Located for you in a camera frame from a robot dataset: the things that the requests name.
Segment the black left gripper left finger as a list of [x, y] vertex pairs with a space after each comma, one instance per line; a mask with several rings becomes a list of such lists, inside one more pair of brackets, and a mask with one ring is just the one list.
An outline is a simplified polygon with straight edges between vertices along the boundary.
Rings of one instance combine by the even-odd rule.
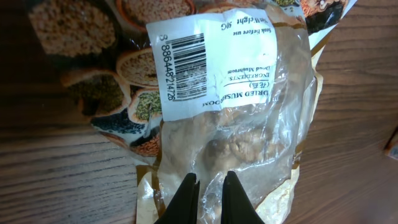
[[155, 224], [196, 224], [200, 181], [194, 173], [188, 173]]

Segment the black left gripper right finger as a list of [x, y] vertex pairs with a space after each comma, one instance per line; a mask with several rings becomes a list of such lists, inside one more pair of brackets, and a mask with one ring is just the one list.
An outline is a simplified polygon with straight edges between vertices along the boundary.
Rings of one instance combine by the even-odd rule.
[[221, 224], [264, 224], [233, 171], [223, 182]]

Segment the dried mushroom pouch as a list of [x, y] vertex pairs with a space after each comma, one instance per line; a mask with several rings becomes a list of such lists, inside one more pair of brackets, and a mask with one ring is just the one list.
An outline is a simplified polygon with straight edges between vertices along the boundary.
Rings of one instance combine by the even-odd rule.
[[81, 114], [136, 160], [136, 223], [188, 173], [197, 223], [221, 223], [233, 171], [264, 223], [289, 216], [322, 90], [316, 72], [350, 0], [26, 1]]

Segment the orange Kleenex tissue pack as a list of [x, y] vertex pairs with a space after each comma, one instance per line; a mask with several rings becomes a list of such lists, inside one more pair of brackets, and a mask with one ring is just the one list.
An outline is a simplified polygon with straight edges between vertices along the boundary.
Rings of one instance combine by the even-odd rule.
[[384, 147], [384, 154], [392, 159], [398, 160], [398, 129], [395, 128], [387, 144]]

